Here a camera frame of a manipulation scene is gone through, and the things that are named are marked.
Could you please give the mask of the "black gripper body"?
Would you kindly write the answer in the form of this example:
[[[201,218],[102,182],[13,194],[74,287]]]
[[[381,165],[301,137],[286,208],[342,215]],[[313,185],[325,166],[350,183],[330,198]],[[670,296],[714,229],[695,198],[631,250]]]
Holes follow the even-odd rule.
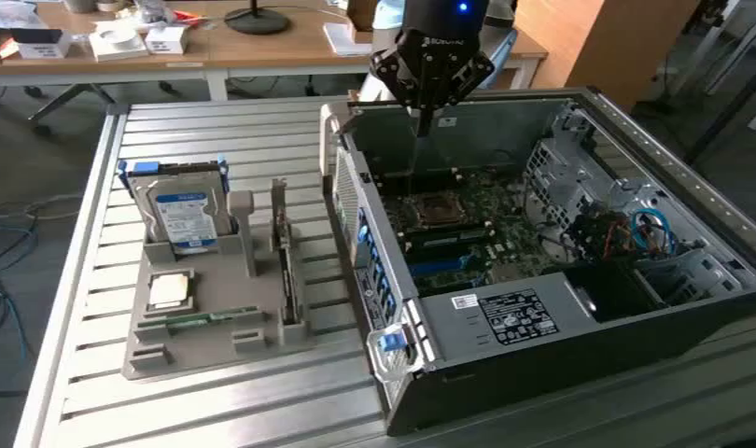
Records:
[[[422,99],[425,64],[449,54],[469,60],[481,51],[479,32],[486,9],[485,1],[405,2],[395,49],[409,71],[421,81]]]

